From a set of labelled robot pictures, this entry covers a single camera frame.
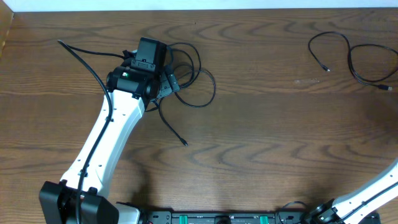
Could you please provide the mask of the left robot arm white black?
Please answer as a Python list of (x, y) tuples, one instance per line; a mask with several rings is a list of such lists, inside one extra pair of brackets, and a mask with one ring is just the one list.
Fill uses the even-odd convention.
[(46, 181), (39, 193), (46, 223), (139, 223), (141, 211), (108, 201), (111, 181), (134, 126), (150, 102), (180, 88), (165, 58), (163, 42), (141, 38), (124, 51), (123, 63), (100, 82), (101, 112), (88, 139), (60, 182)]

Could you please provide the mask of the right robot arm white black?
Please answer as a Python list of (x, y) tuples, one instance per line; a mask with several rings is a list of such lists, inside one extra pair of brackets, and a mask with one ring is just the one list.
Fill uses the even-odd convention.
[(359, 189), (319, 205), (302, 223), (358, 224), (371, 212), (397, 197), (397, 161)]

